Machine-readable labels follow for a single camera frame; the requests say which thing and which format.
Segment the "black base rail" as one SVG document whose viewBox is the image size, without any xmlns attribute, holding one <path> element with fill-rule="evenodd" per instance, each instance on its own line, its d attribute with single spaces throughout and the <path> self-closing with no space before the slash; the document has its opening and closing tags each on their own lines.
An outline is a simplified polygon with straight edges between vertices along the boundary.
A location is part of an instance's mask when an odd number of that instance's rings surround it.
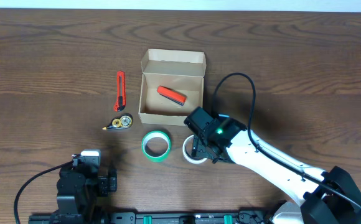
<svg viewBox="0 0 361 224">
<path fill-rule="evenodd" d="M 273 216 L 273 212 L 264 210 L 207 213 L 100 212 L 87 221 L 83 220 L 81 215 L 61 215 L 54 212 L 49 215 L 31 215 L 28 222 L 33 224 L 261 224 L 272 223 Z"/>
</svg>

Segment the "yellow black correction tape dispenser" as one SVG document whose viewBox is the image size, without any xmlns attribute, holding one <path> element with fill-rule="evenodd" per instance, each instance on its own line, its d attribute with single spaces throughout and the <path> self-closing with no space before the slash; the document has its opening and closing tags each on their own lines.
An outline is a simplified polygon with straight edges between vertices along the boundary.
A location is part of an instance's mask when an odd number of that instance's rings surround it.
<svg viewBox="0 0 361 224">
<path fill-rule="evenodd" d="M 133 125 L 133 117 L 129 113 L 114 117 L 111 122 L 102 128 L 105 131 L 128 129 Z"/>
</svg>

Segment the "red black stapler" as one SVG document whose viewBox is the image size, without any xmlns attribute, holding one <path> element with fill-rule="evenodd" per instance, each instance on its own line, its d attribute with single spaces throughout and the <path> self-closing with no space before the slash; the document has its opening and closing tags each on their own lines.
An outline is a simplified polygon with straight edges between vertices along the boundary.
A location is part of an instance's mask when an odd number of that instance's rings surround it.
<svg viewBox="0 0 361 224">
<path fill-rule="evenodd" d="M 163 96 L 181 106 L 183 106 L 185 104 L 186 99 L 187 99 L 187 97 L 184 96 L 183 94 L 178 93 L 170 88 L 166 88 L 164 86 L 158 86 L 157 92 L 161 96 Z"/>
</svg>

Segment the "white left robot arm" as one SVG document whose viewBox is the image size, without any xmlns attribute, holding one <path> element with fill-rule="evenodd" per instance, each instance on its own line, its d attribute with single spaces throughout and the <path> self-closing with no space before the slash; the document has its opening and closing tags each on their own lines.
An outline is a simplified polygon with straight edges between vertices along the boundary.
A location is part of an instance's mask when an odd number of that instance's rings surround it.
<svg viewBox="0 0 361 224">
<path fill-rule="evenodd" d="M 99 175 L 96 161 L 77 162 L 61 168 L 57 182 L 58 209 L 50 215 L 49 223 L 102 223 L 110 216 L 97 205 L 99 197 L 117 191 L 117 170 L 110 164 L 106 176 Z"/>
</svg>

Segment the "green tape roll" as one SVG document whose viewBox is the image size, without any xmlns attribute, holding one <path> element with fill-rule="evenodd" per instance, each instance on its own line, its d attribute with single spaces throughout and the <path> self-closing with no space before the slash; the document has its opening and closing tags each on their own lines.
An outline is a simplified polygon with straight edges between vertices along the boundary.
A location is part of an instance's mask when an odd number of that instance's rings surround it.
<svg viewBox="0 0 361 224">
<path fill-rule="evenodd" d="M 162 162 L 171 151 L 171 139 L 162 131 L 151 131 L 143 137 L 141 150 L 150 161 Z"/>
</svg>

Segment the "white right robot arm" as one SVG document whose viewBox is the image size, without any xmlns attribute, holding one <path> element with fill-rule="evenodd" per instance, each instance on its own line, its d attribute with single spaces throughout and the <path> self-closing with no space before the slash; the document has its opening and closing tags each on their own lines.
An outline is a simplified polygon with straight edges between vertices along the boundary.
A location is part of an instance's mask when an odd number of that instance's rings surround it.
<svg viewBox="0 0 361 224">
<path fill-rule="evenodd" d="M 201 111 L 185 125 L 210 149 L 213 162 L 246 167 L 290 196 L 272 223 L 361 223 L 361 191 L 340 167 L 325 171 L 281 152 L 260 139 L 250 124 Z"/>
</svg>

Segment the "open cardboard box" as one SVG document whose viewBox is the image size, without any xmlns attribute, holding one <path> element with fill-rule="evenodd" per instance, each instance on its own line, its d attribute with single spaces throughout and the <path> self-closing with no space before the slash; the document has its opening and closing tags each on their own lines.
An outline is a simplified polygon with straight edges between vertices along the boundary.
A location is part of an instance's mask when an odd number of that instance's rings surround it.
<svg viewBox="0 0 361 224">
<path fill-rule="evenodd" d="M 182 126 L 186 116 L 203 106 L 206 66 L 203 52 L 147 50 L 141 60 L 141 122 Z"/>
</svg>

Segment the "white tape roll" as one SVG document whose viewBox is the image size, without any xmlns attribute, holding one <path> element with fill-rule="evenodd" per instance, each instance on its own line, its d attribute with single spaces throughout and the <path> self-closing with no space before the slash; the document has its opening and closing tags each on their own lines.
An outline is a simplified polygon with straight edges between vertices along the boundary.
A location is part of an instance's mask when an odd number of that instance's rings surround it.
<svg viewBox="0 0 361 224">
<path fill-rule="evenodd" d="M 190 135 L 189 137 L 187 137 L 185 139 L 185 141 L 183 142 L 183 145 L 182 145 L 182 153 L 183 153 L 183 156 L 185 158 L 186 161 L 190 162 L 191 164 L 202 164 L 204 163 L 207 158 L 203 158 L 203 159 L 193 159 L 187 152 L 187 149 L 186 149 L 186 145 L 187 143 L 193 139 L 194 136 L 193 135 Z"/>
</svg>

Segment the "red utility knife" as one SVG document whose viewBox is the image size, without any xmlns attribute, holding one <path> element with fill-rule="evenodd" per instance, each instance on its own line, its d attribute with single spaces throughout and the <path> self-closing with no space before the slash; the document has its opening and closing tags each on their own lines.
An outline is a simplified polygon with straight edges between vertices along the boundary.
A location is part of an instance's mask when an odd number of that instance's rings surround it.
<svg viewBox="0 0 361 224">
<path fill-rule="evenodd" d="M 116 75 L 117 96 L 113 107 L 115 111 L 122 111 L 126 106 L 125 72 L 118 71 Z"/>
</svg>

